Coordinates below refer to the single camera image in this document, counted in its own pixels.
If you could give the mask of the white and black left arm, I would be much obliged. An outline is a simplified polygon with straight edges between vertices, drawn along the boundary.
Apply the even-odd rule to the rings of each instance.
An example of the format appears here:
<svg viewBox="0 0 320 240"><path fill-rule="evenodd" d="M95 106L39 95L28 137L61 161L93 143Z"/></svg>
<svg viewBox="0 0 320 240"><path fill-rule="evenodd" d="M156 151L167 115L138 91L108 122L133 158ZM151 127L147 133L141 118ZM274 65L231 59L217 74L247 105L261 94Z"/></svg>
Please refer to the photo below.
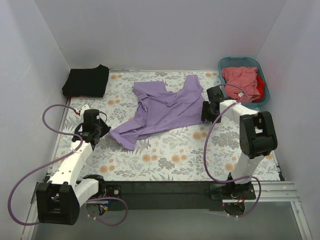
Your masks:
<svg viewBox="0 0 320 240"><path fill-rule="evenodd" d="M83 123L79 124L66 157L56 173L36 189L38 220L41 223L74 225L81 206L91 197L102 197L106 192L104 178L98 174L78 180L87 159L100 138L111 129L97 109L81 110Z"/></svg>

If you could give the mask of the black robot base mount plate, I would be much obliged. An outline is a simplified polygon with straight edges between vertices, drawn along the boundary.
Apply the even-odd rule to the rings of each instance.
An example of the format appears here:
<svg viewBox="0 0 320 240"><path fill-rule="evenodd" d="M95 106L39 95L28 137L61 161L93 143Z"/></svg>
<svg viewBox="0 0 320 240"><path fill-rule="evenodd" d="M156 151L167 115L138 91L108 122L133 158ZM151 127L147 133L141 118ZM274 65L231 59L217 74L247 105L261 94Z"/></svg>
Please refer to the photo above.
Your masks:
<svg viewBox="0 0 320 240"><path fill-rule="evenodd" d="M245 200L255 200L252 184L228 185L214 181L107 181L101 196L89 204L120 210L210 210L223 211L232 203L244 210Z"/></svg>

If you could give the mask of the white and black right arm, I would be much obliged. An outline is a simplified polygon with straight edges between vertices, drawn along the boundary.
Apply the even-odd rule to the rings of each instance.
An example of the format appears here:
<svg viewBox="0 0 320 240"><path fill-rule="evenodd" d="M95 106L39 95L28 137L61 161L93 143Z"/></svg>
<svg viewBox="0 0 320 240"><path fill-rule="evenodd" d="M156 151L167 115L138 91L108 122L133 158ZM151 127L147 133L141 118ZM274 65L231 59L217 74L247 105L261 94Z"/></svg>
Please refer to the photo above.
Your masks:
<svg viewBox="0 0 320 240"><path fill-rule="evenodd" d="M278 146L272 115L250 109L226 98L219 85L207 89L208 100L202 104L201 121L219 123L223 116L239 125L241 155L227 180L214 180L208 193L213 200L256 198L252 184L259 163Z"/></svg>

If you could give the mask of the purple t shirt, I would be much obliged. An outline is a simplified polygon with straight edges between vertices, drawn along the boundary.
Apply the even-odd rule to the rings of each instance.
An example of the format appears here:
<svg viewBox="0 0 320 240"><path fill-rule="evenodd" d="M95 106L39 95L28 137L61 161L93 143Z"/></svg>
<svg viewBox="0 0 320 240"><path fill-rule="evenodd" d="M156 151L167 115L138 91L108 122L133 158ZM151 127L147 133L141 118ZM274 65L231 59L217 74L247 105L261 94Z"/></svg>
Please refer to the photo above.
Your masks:
<svg viewBox="0 0 320 240"><path fill-rule="evenodd" d="M135 82L132 89L138 100L133 119L109 132L129 151L135 149L138 140L153 134L202 123L205 100L197 75L188 75L178 92L168 91L163 81Z"/></svg>

